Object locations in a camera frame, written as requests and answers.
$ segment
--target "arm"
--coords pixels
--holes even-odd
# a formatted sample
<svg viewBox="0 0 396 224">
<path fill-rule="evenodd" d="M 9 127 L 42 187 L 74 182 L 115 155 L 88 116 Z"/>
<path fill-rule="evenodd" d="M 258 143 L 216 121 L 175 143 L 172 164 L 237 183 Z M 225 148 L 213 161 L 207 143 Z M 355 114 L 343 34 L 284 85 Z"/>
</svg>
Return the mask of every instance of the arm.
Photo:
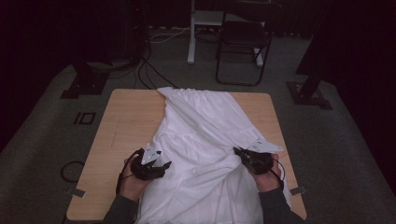
<svg viewBox="0 0 396 224">
<path fill-rule="evenodd" d="M 278 156 L 273 154 L 274 166 L 272 170 L 280 176 L 281 172 L 277 166 Z M 272 224 L 300 224 L 303 219 L 291 212 L 286 203 L 285 195 L 280 188 L 279 181 L 271 172 L 263 175 L 251 173 L 259 190 L 260 202 L 262 204 L 263 223 Z"/>
<path fill-rule="evenodd" d="M 137 214 L 138 199 L 152 180 L 144 181 L 136 178 L 128 163 L 121 180 L 120 194 L 116 195 L 113 204 L 106 213 L 103 224 L 130 224 Z"/>
</svg>

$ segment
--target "black stand base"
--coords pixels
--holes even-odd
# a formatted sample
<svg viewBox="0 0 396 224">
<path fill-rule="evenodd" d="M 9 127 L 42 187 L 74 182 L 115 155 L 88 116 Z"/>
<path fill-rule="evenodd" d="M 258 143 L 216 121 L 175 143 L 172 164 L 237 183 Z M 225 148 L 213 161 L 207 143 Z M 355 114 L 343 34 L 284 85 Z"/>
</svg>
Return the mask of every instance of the black stand base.
<svg viewBox="0 0 396 224">
<path fill-rule="evenodd" d="M 76 75 L 73 83 L 69 90 L 64 91 L 61 99 L 78 99 L 83 95 L 100 95 L 102 94 L 103 88 L 106 85 L 108 74 L 94 74 L 90 82 L 86 82 L 85 78 L 82 78 L 79 74 Z"/>
<path fill-rule="evenodd" d="M 301 89 L 306 83 L 302 82 L 286 82 L 293 98 L 295 105 L 318 105 L 322 110 L 332 110 L 332 106 L 328 100 L 325 100 L 319 89 L 316 89 L 312 95 L 307 97 L 302 94 Z"/>
</svg>

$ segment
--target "sleeve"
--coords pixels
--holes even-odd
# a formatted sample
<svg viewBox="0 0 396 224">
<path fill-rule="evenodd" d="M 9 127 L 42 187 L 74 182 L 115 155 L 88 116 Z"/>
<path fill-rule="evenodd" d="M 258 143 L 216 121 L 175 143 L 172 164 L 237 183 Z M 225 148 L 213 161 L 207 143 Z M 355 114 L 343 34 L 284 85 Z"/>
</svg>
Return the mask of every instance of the sleeve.
<svg viewBox="0 0 396 224">
<path fill-rule="evenodd" d="M 291 212 L 281 189 L 259 193 L 263 223 L 302 224 L 304 220 Z"/>
<path fill-rule="evenodd" d="M 137 208 L 137 202 L 117 195 L 106 213 L 103 224 L 130 224 L 136 216 Z"/>
</svg>

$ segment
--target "chair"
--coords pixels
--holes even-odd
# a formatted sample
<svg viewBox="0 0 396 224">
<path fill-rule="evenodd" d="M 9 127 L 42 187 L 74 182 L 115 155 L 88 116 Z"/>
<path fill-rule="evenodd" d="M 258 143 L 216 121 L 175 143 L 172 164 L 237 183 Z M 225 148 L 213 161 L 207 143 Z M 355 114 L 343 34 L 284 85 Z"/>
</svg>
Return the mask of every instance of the chair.
<svg viewBox="0 0 396 224">
<path fill-rule="evenodd" d="M 221 22 L 220 38 L 216 55 L 218 60 L 216 67 L 216 80 L 219 83 L 256 86 L 262 81 L 262 75 L 271 46 L 273 31 L 282 17 L 282 14 L 283 10 L 280 5 L 270 3 L 268 1 L 229 0 L 227 2 Z M 230 21 L 230 15 L 235 15 L 243 20 Z M 251 53 L 222 50 L 221 48 L 223 44 L 231 48 L 248 48 L 251 49 Z M 256 62 L 256 59 L 264 48 L 266 48 L 266 50 L 262 61 L 262 69 L 256 82 L 245 83 L 224 81 L 220 79 L 219 64 L 222 52 L 251 54 L 254 56 L 253 62 Z"/>
</svg>

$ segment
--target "table top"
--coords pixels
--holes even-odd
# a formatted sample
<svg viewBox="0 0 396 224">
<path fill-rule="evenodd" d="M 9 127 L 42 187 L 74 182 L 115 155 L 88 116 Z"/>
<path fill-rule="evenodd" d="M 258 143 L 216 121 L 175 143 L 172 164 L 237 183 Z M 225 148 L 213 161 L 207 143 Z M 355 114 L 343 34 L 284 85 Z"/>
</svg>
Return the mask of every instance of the table top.
<svg viewBox="0 0 396 224">
<path fill-rule="evenodd" d="M 266 93 L 230 92 L 250 121 L 270 142 L 284 148 L 278 153 L 289 189 L 298 187 L 271 97 Z M 119 173 L 134 151 L 152 141 L 165 115 L 165 98 L 157 91 L 114 90 L 108 101 L 92 148 L 78 181 L 67 219 L 103 220 L 116 195 Z M 300 194 L 290 196 L 291 210 L 306 219 Z"/>
</svg>

